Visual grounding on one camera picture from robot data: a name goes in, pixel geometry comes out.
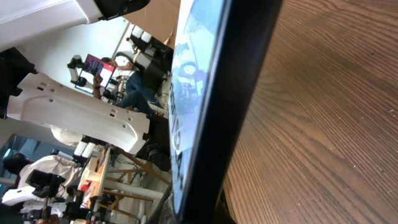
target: white wall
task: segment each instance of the white wall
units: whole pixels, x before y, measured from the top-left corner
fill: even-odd
[[[120,17],[110,21],[80,25],[17,46],[17,49],[35,64],[36,70],[73,88],[67,68],[71,57],[76,54],[80,54],[83,60],[87,54],[99,58],[112,57],[128,24],[128,21]],[[12,134],[67,147],[52,136],[49,128],[11,118],[0,119],[0,146]]]
[[[36,70],[73,88],[67,68],[69,60],[76,54],[81,55],[83,61],[87,54],[98,58],[112,57],[128,24],[119,17],[80,25],[17,46],[17,49],[35,64]]]

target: blue jeans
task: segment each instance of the blue jeans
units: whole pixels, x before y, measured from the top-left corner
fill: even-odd
[[[155,113],[152,108],[149,107],[147,100],[143,97],[143,95],[136,90],[131,90],[126,97],[123,98],[120,103],[116,104],[116,106],[120,108],[126,108],[132,106],[137,108],[141,113],[146,115],[152,115]]]
[[[151,103],[153,103],[154,105],[156,105],[156,106],[158,106],[160,108],[162,107],[160,105],[159,101],[157,100],[157,98],[155,98],[154,93],[144,87],[144,85],[142,84],[142,80],[141,80],[141,77],[139,76],[139,72],[138,71],[134,72],[129,77],[129,79],[127,80],[127,83],[126,83],[127,95],[130,93],[130,91],[134,91],[134,90],[140,91],[141,94],[147,100],[149,100]]]

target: black monitor bezel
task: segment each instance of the black monitor bezel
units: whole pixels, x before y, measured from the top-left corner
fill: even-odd
[[[281,4],[224,2],[182,204],[175,213],[179,223],[211,222]]]

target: monitor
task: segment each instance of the monitor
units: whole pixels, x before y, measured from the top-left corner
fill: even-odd
[[[81,70],[79,77],[84,77],[87,79],[88,82],[93,84],[93,75],[91,74],[91,71],[92,69],[96,68],[99,75],[101,75],[101,77],[103,78],[101,82],[101,89],[105,90],[116,68],[90,54],[87,55],[85,63],[88,65],[88,68]],[[78,85],[75,85],[75,88],[93,94],[93,90],[91,88],[80,87]]]
[[[179,223],[211,222],[280,4],[181,2],[169,94]]]

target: desk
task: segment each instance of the desk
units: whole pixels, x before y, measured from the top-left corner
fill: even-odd
[[[141,166],[142,169],[131,169],[131,170],[108,170],[109,166],[109,161],[110,161],[110,149],[107,150],[102,150],[101,154],[99,155],[98,158],[90,158],[90,161],[88,165],[85,167],[85,170],[83,171],[82,178],[80,180],[79,186],[86,180],[86,175],[85,173],[87,170],[92,170],[90,168],[90,164],[95,164],[96,161],[98,161],[98,165],[96,166],[96,173],[99,176],[97,178],[97,181],[93,181],[90,186],[88,187],[88,190],[85,192],[84,198],[83,198],[83,203],[81,205],[82,208],[90,208],[91,202],[90,198],[95,197],[95,196],[103,196],[103,194],[110,194],[110,195],[116,195],[117,200],[110,206],[104,206],[100,205],[100,200],[96,200],[93,211],[97,211],[100,207],[108,208],[115,210],[119,213],[123,213],[125,215],[128,215],[130,217],[136,218],[135,215],[130,214],[128,212],[125,212],[123,210],[120,210],[119,208],[116,208],[116,205],[118,202],[123,198],[123,197],[130,197],[130,198],[136,198],[139,200],[148,200],[148,201],[153,201],[153,198],[160,199],[163,196],[162,192],[156,192],[154,190],[149,190],[149,189],[144,189],[141,187],[133,187],[128,184],[122,184],[120,183],[120,179],[122,179],[126,174],[128,174],[128,182],[130,183],[131,181],[131,174],[133,172],[148,172],[148,174],[154,175],[156,178],[160,179],[161,181],[165,182],[166,184],[169,184],[170,182],[166,179],[164,179],[160,174],[156,173],[155,170],[149,165],[149,164],[144,164],[140,160],[136,159],[134,156],[124,152],[121,149],[115,149],[115,151],[118,151],[120,154],[123,154],[126,156],[128,159],[132,160],[135,164],[138,166]],[[106,176],[106,173],[111,172],[119,172],[121,173],[121,176],[119,179],[112,179]]]
[[[226,180],[238,223],[397,223],[397,9],[284,1]]]

